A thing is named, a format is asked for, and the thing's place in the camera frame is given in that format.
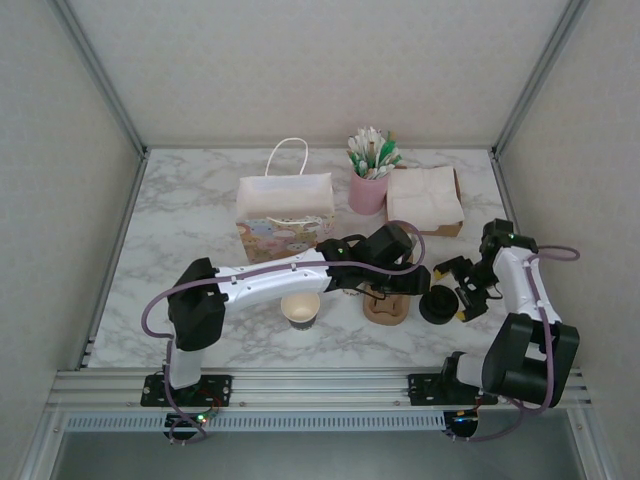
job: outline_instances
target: tissue box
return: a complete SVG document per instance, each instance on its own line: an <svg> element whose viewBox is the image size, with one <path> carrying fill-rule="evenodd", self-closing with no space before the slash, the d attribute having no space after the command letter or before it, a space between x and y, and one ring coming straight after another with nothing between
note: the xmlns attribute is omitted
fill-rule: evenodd
<svg viewBox="0 0 640 480"><path fill-rule="evenodd" d="M400 168L400 169L404 169L407 168L405 166L396 166L396 168ZM455 187L456 187L456 196L458 197L458 201L460 201L461 197L460 197L460 183L458 182L458 174L456 172L456 169L453 169L453 180L455 182ZM425 230L421 230L420 233L423 235L430 235L430 236L434 236L434 237L457 237L458 234L460 233L460 230L462 230L462 226L463 226L464 222L460 221L458 223L455 223L453 225L440 225L440 227L438 227L436 230L433 231L425 231Z"/></svg>

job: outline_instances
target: small cup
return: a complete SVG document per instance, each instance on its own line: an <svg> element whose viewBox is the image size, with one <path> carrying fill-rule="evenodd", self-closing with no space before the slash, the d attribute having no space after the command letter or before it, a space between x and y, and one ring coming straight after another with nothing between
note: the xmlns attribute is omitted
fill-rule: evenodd
<svg viewBox="0 0 640 480"><path fill-rule="evenodd" d="M318 316L320 296L317 293L298 293L282 297L280 308L293 328L309 330Z"/></svg>

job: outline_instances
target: pink cup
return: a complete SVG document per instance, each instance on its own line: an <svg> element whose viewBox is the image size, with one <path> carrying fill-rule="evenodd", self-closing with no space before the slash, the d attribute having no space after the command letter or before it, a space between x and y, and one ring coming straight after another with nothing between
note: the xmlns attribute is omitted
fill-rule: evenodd
<svg viewBox="0 0 640 480"><path fill-rule="evenodd" d="M373 215L384 206L389 174L377 180L366 180L351 170L349 206L360 215Z"/></svg>

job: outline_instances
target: purple cable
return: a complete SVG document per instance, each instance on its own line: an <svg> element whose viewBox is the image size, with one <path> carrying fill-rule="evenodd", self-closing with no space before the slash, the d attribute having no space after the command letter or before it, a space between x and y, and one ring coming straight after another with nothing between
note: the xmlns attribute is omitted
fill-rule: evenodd
<svg viewBox="0 0 640 480"><path fill-rule="evenodd" d="M362 263L362 262L324 262L324 261L291 262L291 263L284 263L282 265L274 265L272 267L264 267L264 268L260 268L260 269L257 269L257 270L252 270L252 271L249 271L249 272L238 273L238 274L233 275L233 276L206 278L206 279L203 279L203 280L196 280L196 281L193 281L193 282L183 283L181 285L177 285L177 286L175 286L173 288L170 288L169 290L165 290L164 292L156 295L147 304L147 306L142 311L142 318L140 320L140 324L142 326L142 330L144 331L144 333L146 333L150 337L153 337L153 338L166 338L166 339L169 340L169 342L167 343L167 363L166 363L165 377L164 377L165 378L165 381L164 381L164 392L165 392L165 396L167 397L167 401L169 402L169 405L171 405L171 407L176 411L176 413L180 416L180 418L182 420L190 423L201 434L197 438L190 438L188 440L183 440L182 441L182 445L201 442L202 440L207 438L207 432L202 428L202 426L200 426L196 421L194 421L191 417L189 417L189 415L187 415L185 412L183 412L180 409L180 407L178 407L178 405L176 404L176 402L173 399L173 396L171 395L171 387L169 385L169 383L170 383L170 381L169 381L169 378L170 378L169 377L169 371L170 371L170 368L171 368L171 345L173 343L173 335L170 334L170 333L154 332L153 330L151 330L149 328L149 313L151 313L151 310L153 309L153 307L155 307L164 298L167 298L168 296L173 295L174 293L183 292L183 291L188 290L190 288L202 287L202 286L205 286L205 285L213 285L213 284L217 284L217 283L232 282L232 281L235 281L235 280L244 280L246 278L254 277L256 275L263 275L265 273L278 272L278 271L281 271L281 270L288 270L288 269L291 268L291 265L294 264L294 263L295 263L295 265L297 267L360 267L360 268L364 268L366 270L370 270L370 271L373 271L373 272L376 272L376 273L382 273L382 274L391 275L391 276L406 275L407 273L411 273L414 270L416 270L418 267L420 267L420 265L422 265L422 261L424 260L425 250L426 250L425 243L424 243L424 238L422 238L422 235L420 234L420 231L416 227L414 227L412 224L410 224L408 222L403 222L401 220L393 220L393 221L388 222L388 223L395 223L395 224L398 224L400 226L405 226L409 230L411 230L411 233L413 233L414 235L416 235L418 237L418 241L420 243L420 257L418 258L418 261L415 264L413 264L411 267L409 267L409 268L406 268L404 270L387 270L387 269L384 269L384 268L375 267L373 265L368 265L368 264ZM174 438L173 438L174 429L179 423L180 423L180 420L176 420L173 423L173 425L171 425L171 429L169 430L169 438L170 438L172 443L174 441Z"/></svg>
<svg viewBox="0 0 640 480"><path fill-rule="evenodd" d="M562 245L542 245L538 248L540 250L562 250L565 252L572 253L573 256L567 257L564 255L554 255L553 253L538 253L538 254L531 255L530 257L527 258L526 260L527 265L525 265L525 272L527 275L529 286L531 287L531 292L533 293L533 298L536 303L538 303L541 300L541 297L540 297L540 292L538 291L538 287L536 286L535 279L533 278L533 269L531 268L531 262L541 258L547 258L550 260L559 260L561 262L574 262L580 258L580 252L572 247L565 247ZM555 382L554 372L553 372L553 356L552 356L553 338L551 337L551 325L549 324L549 317L547 316L547 312L542 307L540 307L538 310L540 312L540 317L542 318L542 327L544 329L544 346L545 346L545 352L547 354L547 361L546 361L547 390L545 392L545 396L542 404L537 408L529 408L529 407L526 407L521 401L510 398L509 402L515 405L519 410L519 415L516 422L511 427L501 432L494 433L491 435L486 435L483 437L468 438L467 439L468 442L473 442L473 443L486 442L489 440L495 440L496 438L504 437L505 435L508 435L509 433L513 432L522 424L525 414L540 415L541 413L545 412L549 408L549 405L551 405L551 400L553 399L553 386Z"/></svg>

